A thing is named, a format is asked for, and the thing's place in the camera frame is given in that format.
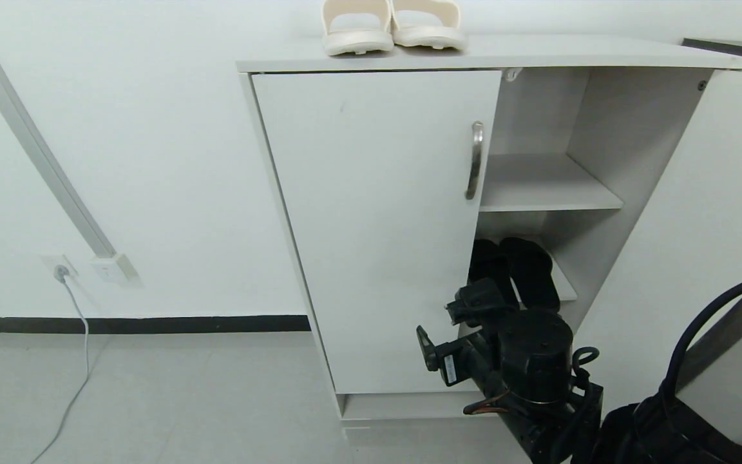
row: white wall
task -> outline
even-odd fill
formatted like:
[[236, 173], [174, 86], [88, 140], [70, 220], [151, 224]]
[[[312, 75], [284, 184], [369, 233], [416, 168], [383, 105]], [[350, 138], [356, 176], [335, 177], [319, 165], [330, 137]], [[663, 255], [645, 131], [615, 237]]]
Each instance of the white wall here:
[[[71, 258], [91, 316], [303, 314], [234, 61], [256, 39], [318, 35], [318, 4], [0, 0], [3, 67], [144, 283], [91, 273], [0, 118], [0, 316], [73, 315], [39, 253]], [[742, 1], [471, 0], [463, 26], [742, 39]]]

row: label sticker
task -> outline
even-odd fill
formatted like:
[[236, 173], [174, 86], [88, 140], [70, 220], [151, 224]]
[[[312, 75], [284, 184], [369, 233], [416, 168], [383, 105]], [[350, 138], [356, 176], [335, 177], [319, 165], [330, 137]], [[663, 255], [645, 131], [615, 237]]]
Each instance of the label sticker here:
[[448, 380], [448, 383], [454, 383], [457, 381], [457, 370], [454, 368], [454, 356], [448, 355], [445, 356], [445, 373], [446, 373], [446, 380]]

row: cabinet top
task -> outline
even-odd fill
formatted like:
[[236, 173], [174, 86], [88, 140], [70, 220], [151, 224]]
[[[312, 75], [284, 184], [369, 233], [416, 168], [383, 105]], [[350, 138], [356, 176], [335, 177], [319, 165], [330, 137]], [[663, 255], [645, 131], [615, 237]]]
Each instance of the cabinet top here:
[[742, 56], [611, 35], [472, 35], [464, 52], [395, 47], [388, 53], [329, 57], [320, 39], [255, 47], [241, 73], [456, 70], [550, 66], [654, 66], [742, 70]]

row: electrical outlet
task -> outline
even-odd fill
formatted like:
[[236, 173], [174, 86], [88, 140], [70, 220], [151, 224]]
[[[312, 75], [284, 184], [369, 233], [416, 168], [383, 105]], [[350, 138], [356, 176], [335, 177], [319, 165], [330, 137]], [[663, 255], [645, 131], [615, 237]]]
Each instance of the electrical outlet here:
[[91, 259], [91, 267], [105, 282], [128, 283], [136, 275], [126, 255]]
[[70, 261], [68, 261], [65, 255], [39, 255], [39, 258], [44, 262], [44, 266], [48, 268], [51, 275], [53, 275], [53, 270], [56, 269], [56, 266], [61, 264], [68, 268], [71, 277], [77, 276], [76, 269], [73, 267], [73, 264], [70, 264]]

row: slipper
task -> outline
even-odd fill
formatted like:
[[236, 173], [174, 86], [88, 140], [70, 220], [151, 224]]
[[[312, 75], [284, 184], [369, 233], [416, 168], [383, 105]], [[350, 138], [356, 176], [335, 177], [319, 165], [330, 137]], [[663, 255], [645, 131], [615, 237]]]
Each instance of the slipper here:
[[[465, 50], [468, 40], [460, 30], [460, 8], [453, 0], [392, 0], [394, 16], [392, 35], [394, 43], [404, 47], [423, 45], [437, 50], [446, 47]], [[403, 24], [397, 13], [425, 12], [439, 18], [442, 26], [432, 24]]]
[[500, 250], [511, 267], [521, 302], [528, 309], [560, 311], [560, 296], [551, 279], [553, 262], [538, 244], [518, 237], [503, 238]]
[[500, 247], [491, 240], [474, 240], [471, 251], [471, 266], [468, 268], [468, 280], [471, 283], [482, 279], [492, 279], [500, 289], [506, 305], [515, 311], [519, 309], [515, 289], [511, 286], [509, 261], [500, 252]]
[[[368, 13], [379, 18], [377, 29], [332, 29], [339, 15]], [[325, 0], [322, 3], [322, 27], [325, 35], [322, 46], [329, 56], [341, 53], [362, 55], [373, 50], [391, 51], [391, 4], [388, 0]]]

